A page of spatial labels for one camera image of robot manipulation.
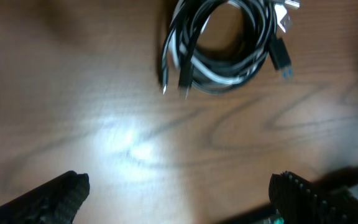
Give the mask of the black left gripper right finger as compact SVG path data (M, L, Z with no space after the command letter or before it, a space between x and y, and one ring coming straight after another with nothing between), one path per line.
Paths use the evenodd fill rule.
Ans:
M268 196L285 223L358 224L358 199L331 195L292 172L272 174Z

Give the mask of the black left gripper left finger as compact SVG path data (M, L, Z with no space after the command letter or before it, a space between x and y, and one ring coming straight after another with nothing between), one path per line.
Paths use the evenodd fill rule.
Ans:
M72 224L90 194L88 174L68 171L0 206L0 224Z

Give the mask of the black USB cable blue plug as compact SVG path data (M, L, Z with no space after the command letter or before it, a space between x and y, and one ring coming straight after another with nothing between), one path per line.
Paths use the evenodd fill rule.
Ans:
M167 54L180 71L178 87L188 93L196 88L208 94L223 94L251 81L270 58L274 69L284 77L292 75L291 59L278 30L286 32L290 17L288 8L298 9L298 1L228 0L244 18L249 37L234 59L215 60L197 48L212 13L224 1L178 1L161 55L161 86L168 84Z

